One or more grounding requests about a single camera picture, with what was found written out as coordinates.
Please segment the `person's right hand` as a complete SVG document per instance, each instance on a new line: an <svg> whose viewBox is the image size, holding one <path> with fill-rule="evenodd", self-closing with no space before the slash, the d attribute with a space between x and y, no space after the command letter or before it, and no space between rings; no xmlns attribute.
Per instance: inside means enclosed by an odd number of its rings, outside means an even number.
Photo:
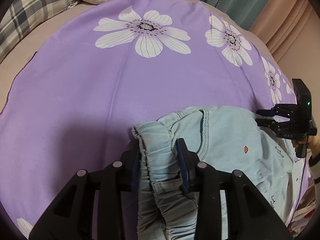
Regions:
<svg viewBox="0 0 320 240"><path fill-rule="evenodd" d="M292 145L294 148L297 148L299 145L307 144L308 149L311 150L311 154L313 159L317 157L320 153L320 142L319 142L319 134L316 136L311 136L308 140L304 141L292 141Z"/></svg>

